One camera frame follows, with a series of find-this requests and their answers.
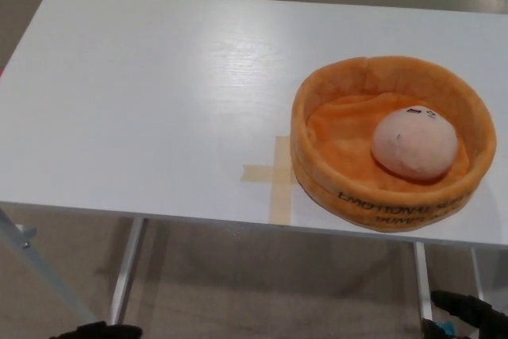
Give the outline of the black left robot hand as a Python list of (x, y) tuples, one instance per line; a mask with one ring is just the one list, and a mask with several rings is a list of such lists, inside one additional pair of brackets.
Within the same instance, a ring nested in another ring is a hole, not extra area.
[(140, 339), (142, 328), (132, 325), (94, 322), (78, 326), (75, 330), (62, 333), (50, 339)]

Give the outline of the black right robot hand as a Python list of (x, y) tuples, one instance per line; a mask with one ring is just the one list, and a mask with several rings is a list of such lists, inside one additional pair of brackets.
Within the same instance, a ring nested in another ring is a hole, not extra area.
[(432, 291), (432, 303), (479, 330), (478, 338), (507, 338), (507, 316), (472, 295)]

